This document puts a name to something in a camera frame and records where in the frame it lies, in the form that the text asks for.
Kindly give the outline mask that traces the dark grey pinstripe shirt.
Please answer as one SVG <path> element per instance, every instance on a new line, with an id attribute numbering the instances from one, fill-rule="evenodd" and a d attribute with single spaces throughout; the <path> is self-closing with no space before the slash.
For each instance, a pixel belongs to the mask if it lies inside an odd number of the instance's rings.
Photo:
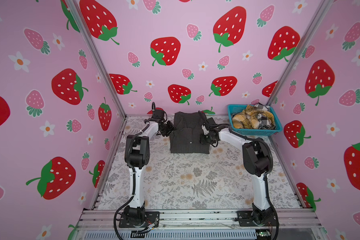
<path id="1" fill-rule="evenodd" d="M 177 112 L 174 116 L 174 130 L 170 134 L 172 154 L 209 154 L 210 145 L 201 144 L 204 121 L 199 113 Z"/>

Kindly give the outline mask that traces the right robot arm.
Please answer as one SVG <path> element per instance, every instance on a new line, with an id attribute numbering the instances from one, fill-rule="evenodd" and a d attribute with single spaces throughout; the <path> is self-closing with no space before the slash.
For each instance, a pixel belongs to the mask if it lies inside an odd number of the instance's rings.
<path id="1" fill-rule="evenodd" d="M 200 142 L 204 145 L 216 146 L 220 141 L 242 151 L 243 165 L 252 178 L 253 211 L 245 221 L 252 222 L 257 226 L 279 227 L 278 214 L 269 193 L 268 175 L 273 170 L 274 162 L 267 143 L 261 138 L 243 136 L 232 129 L 221 131 L 215 128 L 200 136 Z"/>

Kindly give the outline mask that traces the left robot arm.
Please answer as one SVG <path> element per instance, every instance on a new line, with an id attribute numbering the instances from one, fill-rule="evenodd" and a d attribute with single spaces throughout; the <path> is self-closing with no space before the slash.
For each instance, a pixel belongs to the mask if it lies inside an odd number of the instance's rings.
<path id="1" fill-rule="evenodd" d="M 125 162 L 130 174 L 130 198 L 115 212 L 114 228 L 145 228 L 149 231 L 159 224 L 159 212 L 146 212 L 144 174 L 150 161 L 150 138 L 168 137 L 174 126 L 170 121 L 153 118 L 145 120 L 146 126 L 126 138 Z"/>

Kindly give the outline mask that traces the teal plastic basket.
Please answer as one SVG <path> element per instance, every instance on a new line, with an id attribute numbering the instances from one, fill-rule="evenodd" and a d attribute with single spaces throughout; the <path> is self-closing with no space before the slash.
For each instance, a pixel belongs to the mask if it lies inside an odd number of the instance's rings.
<path id="1" fill-rule="evenodd" d="M 270 106 L 228 105 L 228 114 L 233 131 L 244 136 L 271 136 L 283 129 Z"/>

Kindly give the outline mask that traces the yellow plaid shirt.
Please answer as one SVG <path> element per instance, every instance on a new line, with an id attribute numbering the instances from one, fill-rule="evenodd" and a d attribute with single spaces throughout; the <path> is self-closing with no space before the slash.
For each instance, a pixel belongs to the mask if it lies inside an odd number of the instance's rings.
<path id="1" fill-rule="evenodd" d="M 271 107 L 262 104 L 247 105 L 240 113 L 233 115 L 232 123 L 236 129 L 274 130 L 276 128 Z"/>

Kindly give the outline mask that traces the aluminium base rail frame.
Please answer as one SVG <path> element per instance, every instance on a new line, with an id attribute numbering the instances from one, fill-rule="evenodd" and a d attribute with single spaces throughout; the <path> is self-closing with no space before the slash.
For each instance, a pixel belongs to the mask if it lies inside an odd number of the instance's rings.
<path id="1" fill-rule="evenodd" d="M 257 226 L 249 210 L 157 210 L 152 229 L 114 229 L 115 212 L 84 211 L 75 240 L 327 240 L 326 230 L 310 209 L 278 209 L 275 220 Z"/>

